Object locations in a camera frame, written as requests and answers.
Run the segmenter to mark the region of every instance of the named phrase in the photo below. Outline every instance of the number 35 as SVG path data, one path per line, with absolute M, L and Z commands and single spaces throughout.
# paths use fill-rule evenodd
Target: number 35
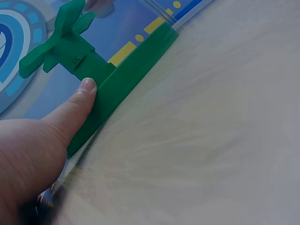
M 76 65 L 79 61 L 80 61 L 80 59 L 77 56 L 75 56 L 72 63 Z

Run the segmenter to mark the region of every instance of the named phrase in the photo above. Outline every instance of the printed graphic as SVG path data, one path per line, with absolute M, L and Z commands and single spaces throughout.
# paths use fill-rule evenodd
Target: printed graphic
M 0 113 L 30 82 L 19 76 L 19 60 L 46 40 L 41 13 L 24 1 L 0 2 Z

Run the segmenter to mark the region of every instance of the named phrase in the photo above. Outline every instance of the green plastic arm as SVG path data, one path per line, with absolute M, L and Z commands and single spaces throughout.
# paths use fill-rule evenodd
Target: green plastic arm
M 68 146 L 68 158 L 105 123 L 178 36 L 169 24 L 163 23 L 116 68 L 80 36 L 95 18 L 93 12 L 80 16 L 84 5 L 85 0 L 72 0 L 61 6 L 52 36 L 20 60 L 19 72 L 23 78 L 42 64 L 47 73 L 61 64 L 78 79 L 88 75 L 97 83 L 94 107 Z

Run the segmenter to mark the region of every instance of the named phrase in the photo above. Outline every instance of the blue circle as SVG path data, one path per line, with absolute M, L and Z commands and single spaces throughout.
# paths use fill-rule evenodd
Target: blue circle
M 10 29 L 14 39 L 9 56 L 3 62 L 3 66 L 0 67 L 0 82 L 3 83 L 18 63 L 23 49 L 24 33 L 21 24 L 12 16 L 1 14 L 0 21 L 5 21 L 6 27 Z
M 5 62 L 5 60 L 7 59 L 13 43 L 13 35 L 10 29 L 2 23 L 0 23 L 0 34 L 1 33 L 4 34 L 6 41 L 5 41 L 5 46 L 0 46 L 0 48 L 4 48 L 4 52 L 0 57 L 0 68 Z

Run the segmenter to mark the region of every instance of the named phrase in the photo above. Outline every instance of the yellow dot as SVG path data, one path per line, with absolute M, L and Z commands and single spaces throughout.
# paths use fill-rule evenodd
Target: yellow dot
M 178 1 L 173 2 L 173 5 L 175 8 L 180 8 L 181 7 L 181 3 Z
M 140 35 L 140 34 L 137 34 L 137 35 L 135 36 L 135 38 L 136 38 L 136 40 L 139 41 L 139 42 L 142 42 L 142 41 L 144 40 L 144 37 L 143 37 L 142 35 Z

